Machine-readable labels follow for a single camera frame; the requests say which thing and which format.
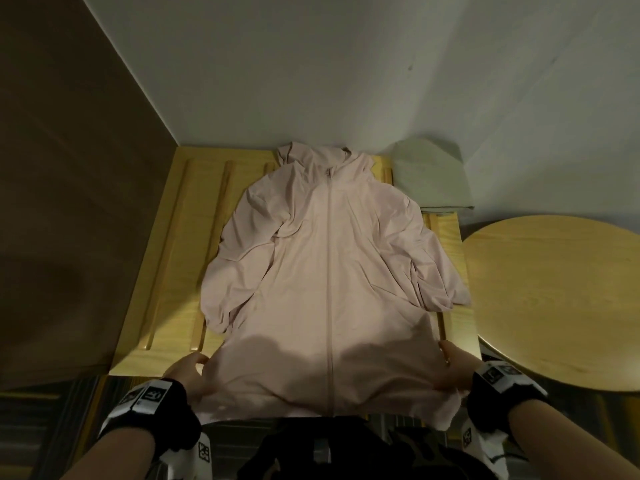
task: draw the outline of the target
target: pink jacket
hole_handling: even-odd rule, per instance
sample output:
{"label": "pink jacket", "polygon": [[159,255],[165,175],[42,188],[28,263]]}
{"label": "pink jacket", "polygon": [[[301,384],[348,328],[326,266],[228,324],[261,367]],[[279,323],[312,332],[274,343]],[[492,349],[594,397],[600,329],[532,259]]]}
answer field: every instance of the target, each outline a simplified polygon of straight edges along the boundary
{"label": "pink jacket", "polygon": [[447,428],[460,397],[431,386],[445,361],[427,310],[469,294],[420,208],[364,153],[279,153],[204,277],[207,325],[226,337],[201,420],[384,412]]}

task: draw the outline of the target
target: jacket hood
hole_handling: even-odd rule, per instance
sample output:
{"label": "jacket hood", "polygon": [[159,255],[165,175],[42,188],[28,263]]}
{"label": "jacket hood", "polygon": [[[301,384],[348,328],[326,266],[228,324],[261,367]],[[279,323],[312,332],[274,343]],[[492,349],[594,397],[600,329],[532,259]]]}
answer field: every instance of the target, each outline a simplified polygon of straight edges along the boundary
{"label": "jacket hood", "polygon": [[373,159],[366,153],[352,152],[348,148],[333,146],[308,146],[302,143],[290,143],[278,148],[280,165],[299,163],[305,172],[311,175],[339,175],[353,179],[359,175],[370,175]]}

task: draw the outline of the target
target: wrist strap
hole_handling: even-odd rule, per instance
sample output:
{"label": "wrist strap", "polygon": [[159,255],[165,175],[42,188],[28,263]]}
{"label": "wrist strap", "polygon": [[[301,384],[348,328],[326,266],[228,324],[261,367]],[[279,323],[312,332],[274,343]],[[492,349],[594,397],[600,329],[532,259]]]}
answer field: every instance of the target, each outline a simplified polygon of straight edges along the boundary
{"label": "wrist strap", "polygon": [[503,360],[491,361],[474,373],[467,412],[478,430],[492,433],[499,429],[513,439],[509,411],[530,399],[548,404],[547,396],[547,391],[511,364]]}
{"label": "wrist strap", "polygon": [[174,379],[154,379],[130,390],[102,423],[98,439],[117,428],[145,429],[154,437],[154,460],[169,448],[189,450],[202,426],[187,403],[184,386]]}

